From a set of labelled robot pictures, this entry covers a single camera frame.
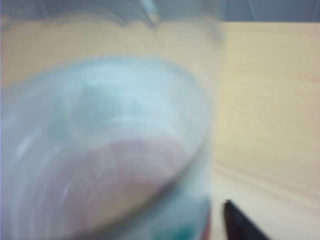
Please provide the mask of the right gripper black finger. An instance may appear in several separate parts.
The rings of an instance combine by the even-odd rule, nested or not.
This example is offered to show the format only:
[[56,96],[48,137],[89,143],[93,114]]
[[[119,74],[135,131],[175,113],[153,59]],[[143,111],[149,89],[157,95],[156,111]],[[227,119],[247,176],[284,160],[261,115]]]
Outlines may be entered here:
[[228,240],[271,240],[230,199],[223,205],[223,219]]

